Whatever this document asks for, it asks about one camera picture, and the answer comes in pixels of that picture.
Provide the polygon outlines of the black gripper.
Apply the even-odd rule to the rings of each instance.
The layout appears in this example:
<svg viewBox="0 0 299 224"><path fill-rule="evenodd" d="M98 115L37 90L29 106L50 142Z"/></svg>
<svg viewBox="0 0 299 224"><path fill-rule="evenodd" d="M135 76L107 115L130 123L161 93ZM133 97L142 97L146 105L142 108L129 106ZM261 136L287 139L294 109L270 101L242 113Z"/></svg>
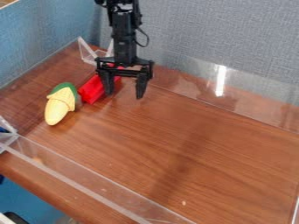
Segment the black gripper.
<svg viewBox="0 0 299 224"><path fill-rule="evenodd" d="M137 58L131 64L117 63L114 57L97 57L97 72L101 77L106 95L115 90L115 76L134 77L137 98L142 99L146 93L147 82L154 78L154 65L151 60Z"/></svg>

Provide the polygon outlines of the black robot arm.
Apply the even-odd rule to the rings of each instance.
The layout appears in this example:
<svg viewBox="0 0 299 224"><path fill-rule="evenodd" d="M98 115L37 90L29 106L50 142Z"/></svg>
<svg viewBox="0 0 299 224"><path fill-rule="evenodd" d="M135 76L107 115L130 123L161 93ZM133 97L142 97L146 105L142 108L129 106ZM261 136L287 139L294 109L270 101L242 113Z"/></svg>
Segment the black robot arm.
<svg viewBox="0 0 299 224"><path fill-rule="evenodd" d="M135 78L135 96L142 99L147 83L154 78L153 60L142 59L137 54L137 47L142 45L137 40L137 32L149 35L141 29L142 12L139 0L95 0L97 4L107 9L109 25L113 27L114 56L97 57L97 72L102 80L105 91L111 95L115 90L115 77Z"/></svg>

